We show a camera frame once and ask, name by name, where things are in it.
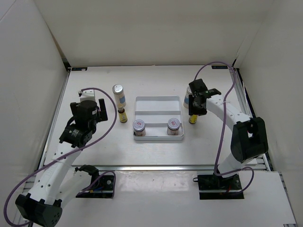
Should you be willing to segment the tall white shaker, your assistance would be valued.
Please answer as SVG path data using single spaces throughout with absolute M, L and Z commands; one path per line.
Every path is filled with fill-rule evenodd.
M 115 84 L 112 87 L 112 91 L 113 91 L 113 94 L 114 94 L 116 105 L 118 107 L 125 107 L 126 106 L 126 98 L 125 98 L 123 86 L 120 85 L 120 84 Z
M 186 90 L 186 94 L 185 94 L 185 97 L 184 97 L 184 102 L 183 102 L 183 106 L 185 108 L 188 108 L 189 107 L 189 96 L 192 94 L 191 92 L 191 89 L 190 87 L 188 86 L 187 87 L 187 90 Z

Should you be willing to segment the red-lid jar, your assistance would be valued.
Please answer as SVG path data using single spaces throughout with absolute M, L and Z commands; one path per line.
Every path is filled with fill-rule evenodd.
M 137 119 L 133 122 L 134 136 L 145 136 L 145 122 L 141 119 Z
M 167 124 L 167 134 L 169 136 L 179 136 L 180 135 L 181 123 L 177 118 L 171 118 L 168 120 Z

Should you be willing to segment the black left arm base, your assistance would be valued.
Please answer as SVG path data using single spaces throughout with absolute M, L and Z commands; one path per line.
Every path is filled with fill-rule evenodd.
M 115 194 L 116 174 L 114 171 L 100 173 L 99 169 L 91 165 L 76 167 L 75 172 L 86 172 L 90 177 L 90 183 L 94 183 L 88 189 L 79 192 L 76 198 L 103 198 L 112 199 Z

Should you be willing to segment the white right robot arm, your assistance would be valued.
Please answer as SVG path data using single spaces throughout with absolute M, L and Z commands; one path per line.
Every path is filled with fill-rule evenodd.
M 202 116 L 210 111 L 223 122 L 213 176 L 213 185 L 223 189 L 230 183 L 230 177 L 244 169 L 248 162 L 268 152 L 265 122 L 260 117 L 242 113 L 228 103 L 219 90 L 208 89 L 202 79 L 190 82 L 189 87 L 192 94 L 188 114 Z M 219 164 L 226 127 L 232 132 L 231 153 Z

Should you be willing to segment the small yellow bottle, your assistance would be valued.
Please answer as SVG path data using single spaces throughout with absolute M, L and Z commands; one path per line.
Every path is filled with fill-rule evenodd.
M 190 124 L 195 124 L 197 122 L 197 119 L 198 119 L 198 115 L 194 114 L 194 115 L 189 116 L 188 121 L 189 121 Z
M 127 119 L 125 109 L 123 107 L 118 107 L 117 111 L 118 111 L 119 121 L 121 123 L 126 123 L 128 119 Z

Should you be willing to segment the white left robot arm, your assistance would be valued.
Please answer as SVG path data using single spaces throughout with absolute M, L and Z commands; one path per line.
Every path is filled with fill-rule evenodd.
M 42 167 L 37 183 L 26 195 L 19 195 L 15 204 L 22 217 L 43 227 L 54 227 L 64 206 L 80 192 L 95 189 L 99 171 L 91 165 L 75 168 L 75 175 L 63 182 L 71 165 L 92 139 L 97 124 L 108 120 L 103 99 L 82 100 L 70 104 L 72 118 L 61 136 L 53 163 Z

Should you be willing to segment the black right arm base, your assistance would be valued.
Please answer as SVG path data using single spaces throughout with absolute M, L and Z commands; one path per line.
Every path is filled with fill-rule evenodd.
M 241 181 L 239 175 L 223 178 L 216 175 L 198 175 L 193 178 L 198 183 L 200 200 L 242 200 Z

